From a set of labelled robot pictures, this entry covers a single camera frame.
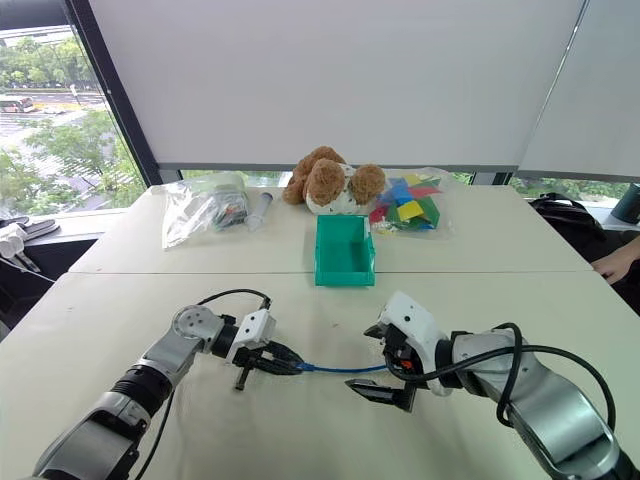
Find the green plastic box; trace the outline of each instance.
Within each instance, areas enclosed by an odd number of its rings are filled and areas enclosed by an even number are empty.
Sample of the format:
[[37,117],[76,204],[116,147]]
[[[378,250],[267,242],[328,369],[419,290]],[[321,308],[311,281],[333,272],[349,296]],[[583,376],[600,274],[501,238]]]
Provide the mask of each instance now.
[[368,217],[318,216],[316,285],[375,285],[375,255]]

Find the brown teddy bear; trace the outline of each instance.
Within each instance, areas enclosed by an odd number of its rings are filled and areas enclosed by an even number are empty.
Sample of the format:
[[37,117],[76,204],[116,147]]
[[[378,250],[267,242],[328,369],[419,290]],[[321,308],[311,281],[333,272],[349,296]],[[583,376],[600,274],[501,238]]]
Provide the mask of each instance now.
[[384,189],[384,172],[376,165],[353,168],[331,147],[318,147],[293,169],[282,193],[291,204],[306,202],[316,215],[366,214]]

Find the clear plastic bag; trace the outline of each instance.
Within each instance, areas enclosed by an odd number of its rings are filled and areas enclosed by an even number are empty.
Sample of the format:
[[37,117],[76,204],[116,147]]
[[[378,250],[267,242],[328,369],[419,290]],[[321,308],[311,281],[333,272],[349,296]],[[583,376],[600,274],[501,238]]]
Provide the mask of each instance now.
[[447,239],[453,232],[448,198],[458,182],[439,168],[385,169],[385,189],[369,214],[376,233]]
[[215,173],[162,188],[166,195],[162,222],[165,250],[196,234],[242,223],[249,209],[244,181],[236,173]]

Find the black bag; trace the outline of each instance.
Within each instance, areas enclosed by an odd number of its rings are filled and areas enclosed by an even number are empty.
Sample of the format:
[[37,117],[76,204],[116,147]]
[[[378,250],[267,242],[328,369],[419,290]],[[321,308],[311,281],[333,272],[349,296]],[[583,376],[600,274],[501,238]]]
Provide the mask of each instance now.
[[585,260],[593,262],[613,251],[602,225],[582,204],[552,192],[540,195],[540,198],[531,201],[531,206]]

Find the bus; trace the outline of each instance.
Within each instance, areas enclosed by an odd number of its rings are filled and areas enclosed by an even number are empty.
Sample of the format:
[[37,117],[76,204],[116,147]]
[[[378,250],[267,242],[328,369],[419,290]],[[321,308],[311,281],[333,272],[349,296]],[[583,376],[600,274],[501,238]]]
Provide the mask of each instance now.
[[33,112],[33,100],[31,97],[12,97],[0,95],[0,112],[3,113],[29,113]]

